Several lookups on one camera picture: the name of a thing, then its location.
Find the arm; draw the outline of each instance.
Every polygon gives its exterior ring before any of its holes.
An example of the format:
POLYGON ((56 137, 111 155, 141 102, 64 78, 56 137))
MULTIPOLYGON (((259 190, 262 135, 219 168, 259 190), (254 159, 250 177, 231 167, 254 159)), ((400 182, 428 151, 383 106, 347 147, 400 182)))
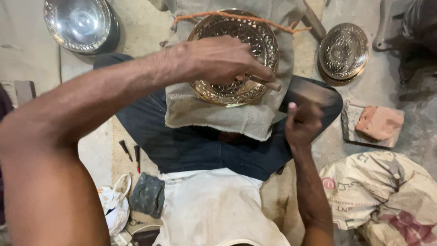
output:
POLYGON ((134 100, 171 84, 271 80, 250 46, 224 36, 181 43, 91 71, 10 113, 0 124, 6 219, 14 245, 109 245, 96 187, 78 140, 134 100))
POLYGON ((303 246, 333 246, 333 222, 322 181, 311 154, 311 140, 320 130, 322 111, 313 104, 288 105, 286 137, 296 166, 299 213, 305 226, 303 246))

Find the burlap cloth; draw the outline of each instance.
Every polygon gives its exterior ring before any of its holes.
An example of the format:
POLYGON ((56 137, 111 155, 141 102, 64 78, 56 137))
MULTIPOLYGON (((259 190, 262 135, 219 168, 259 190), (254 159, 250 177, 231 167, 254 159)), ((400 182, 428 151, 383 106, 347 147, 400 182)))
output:
MULTIPOLYGON (((303 0, 165 0, 165 2, 175 16, 237 8, 283 26, 299 21, 306 10, 303 0)), ((178 22, 176 33, 167 45, 186 41, 199 21, 199 18, 195 18, 178 22)), ((198 98, 188 83, 175 84, 166 88, 166 125, 171 128, 208 126, 226 132, 242 133, 260 141, 267 140, 271 135, 272 120, 290 83, 294 62, 292 36, 285 32, 274 32, 279 46, 277 80, 282 84, 280 92, 269 89, 260 99, 249 105, 226 108, 198 98)))

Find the wrist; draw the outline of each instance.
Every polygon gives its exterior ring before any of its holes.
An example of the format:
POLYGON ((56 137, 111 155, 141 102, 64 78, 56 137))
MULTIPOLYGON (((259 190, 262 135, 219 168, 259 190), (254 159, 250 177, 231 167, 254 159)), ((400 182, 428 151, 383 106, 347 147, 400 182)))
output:
POLYGON ((157 87, 189 82, 194 69, 187 60, 188 56, 187 44, 180 43, 142 59, 142 67, 151 68, 149 71, 154 73, 152 82, 157 87))
POLYGON ((290 144, 290 149, 293 156, 311 154, 311 144, 290 144))

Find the gray cloth pouch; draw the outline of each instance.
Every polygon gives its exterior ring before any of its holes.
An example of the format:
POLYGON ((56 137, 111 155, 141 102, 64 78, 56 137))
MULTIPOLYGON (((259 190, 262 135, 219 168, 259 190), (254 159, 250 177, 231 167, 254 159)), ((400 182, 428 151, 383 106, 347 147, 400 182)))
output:
POLYGON ((129 196, 129 206, 133 211, 149 214, 155 219, 161 217, 164 206, 165 182, 155 176, 141 173, 134 190, 129 196))
MULTIPOLYGON (((299 21, 306 10, 303 0, 166 0, 165 2, 175 16, 237 8, 283 26, 299 21)), ((168 45, 186 41, 199 20, 200 18, 180 21, 168 45)), ((293 37, 288 33, 274 32, 280 52, 277 72, 277 80, 282 84, 280 92, 269 89, 262 98, 249 105, 226 108, 198 98, 188 83, 175 84, 166 88, 166 125, 171 128, 208 126, 266 141, 271 135, 272 120, 290 84, 294 60, 293 37)))

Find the knee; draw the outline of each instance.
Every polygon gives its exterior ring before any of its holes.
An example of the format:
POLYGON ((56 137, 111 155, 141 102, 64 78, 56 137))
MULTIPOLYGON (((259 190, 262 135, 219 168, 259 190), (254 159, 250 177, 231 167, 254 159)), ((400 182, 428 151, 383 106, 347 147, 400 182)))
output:
POLYGON ((134 58, 132 56, 126 54, 118 54, 118 53, 101 54, 97 56, 96 61, 94 62, 93 65, 93 69, 95 70, 102 67, 108 67, 125 61, 130 61, 133 59, 134 58))

